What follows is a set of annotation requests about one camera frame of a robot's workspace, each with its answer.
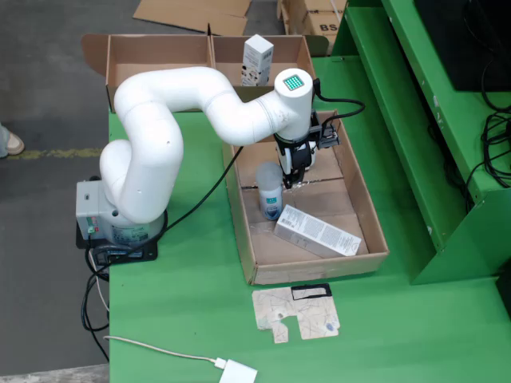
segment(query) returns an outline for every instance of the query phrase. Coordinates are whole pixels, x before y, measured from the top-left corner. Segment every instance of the white cable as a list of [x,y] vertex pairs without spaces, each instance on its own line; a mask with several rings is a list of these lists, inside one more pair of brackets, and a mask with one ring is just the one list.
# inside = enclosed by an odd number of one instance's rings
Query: white cable
[[[89,250],[89,259],[90,259],[90,262],[93,265],[94,271],[97,271],[96,263],[94,262],[94,257],[92,255],[92,250]],[[101,301],[103,302],[103,306],[106,308],[106,310],[108,312],[110,312],[109,305],[106,304],[106,301],[103,298],[103,294],[101,293],[101,287],[99,286],[99,278],[97,277],[97,275],[96,275],[96,284],[97,284],[97,291],[99,292],[99,298],[101,298]]]
[[223,359],[221,359],[221,358],[213,359],[212,357],[197,357],[195,355],[187,355],[186,353],[173,353],[172,351],[168,351],[166,349],[160,349],[158,347],[154,347],[153,345],[146,345],[145,343],[132,341],[131,339],[126,339],[126,338],[110,337],[110,336],[105,336],[103,338],[104,339],[115,339],[117,341],[131,343],[132,345],[139,345],[141,347],[145,347],[146,349],[152,349],[154,351],[158,351],[159,353],[166,353],[167,355],[173,355],[174,357],[187,357],[189,359],[197,359],[200,361],[210,361],[211,363],[215,363],[215,366],[217,366],[221,369],[223,368],[223,367],[217,365],[217,363],[219,361],[223,361]]

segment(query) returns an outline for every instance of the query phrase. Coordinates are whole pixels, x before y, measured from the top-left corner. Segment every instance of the green led matrix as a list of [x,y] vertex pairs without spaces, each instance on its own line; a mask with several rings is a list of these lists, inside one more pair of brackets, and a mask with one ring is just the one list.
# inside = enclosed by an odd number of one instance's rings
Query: green led matrix
[[289,90],[295,90],[300,86],[303,86],[303,81],[296,74],[284,80],[284,84],[286,84]]

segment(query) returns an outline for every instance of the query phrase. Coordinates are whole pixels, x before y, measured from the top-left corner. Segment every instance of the white product box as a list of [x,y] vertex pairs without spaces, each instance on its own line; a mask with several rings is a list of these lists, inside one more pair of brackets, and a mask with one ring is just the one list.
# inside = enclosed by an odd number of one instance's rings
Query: white product box
[[286,205],[273,234],[322,258],[357,254],[361,239]]
[[255,34],[245,42],[243,67],[241,69],[242,86],[267,85],[270,81],[270,67],[273,58],[273,44]]

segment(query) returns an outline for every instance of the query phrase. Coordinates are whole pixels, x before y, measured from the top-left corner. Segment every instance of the concrete floor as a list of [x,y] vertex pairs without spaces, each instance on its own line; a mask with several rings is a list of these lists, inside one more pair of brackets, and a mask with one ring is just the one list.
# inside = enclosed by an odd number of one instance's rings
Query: concrete floor
[[[74,204],[76,182],[99,172],[107,100],[80,38],[191,33],[132,19],[138,2],[0,0],[0,120],[28,151],[0,160],[0,376],[104,362],[81,328]],[[254,0],[248,20],[245,34],[283,33],[275,0]],[[90,305],[105,322],[96,294]]]

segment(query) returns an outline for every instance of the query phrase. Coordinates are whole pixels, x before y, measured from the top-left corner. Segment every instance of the black monitor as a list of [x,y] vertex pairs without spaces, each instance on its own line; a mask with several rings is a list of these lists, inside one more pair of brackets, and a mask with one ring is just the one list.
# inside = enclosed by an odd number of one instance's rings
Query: black monitor
[[422,22],[453,87],[511,90],[511,1],[415,0]]

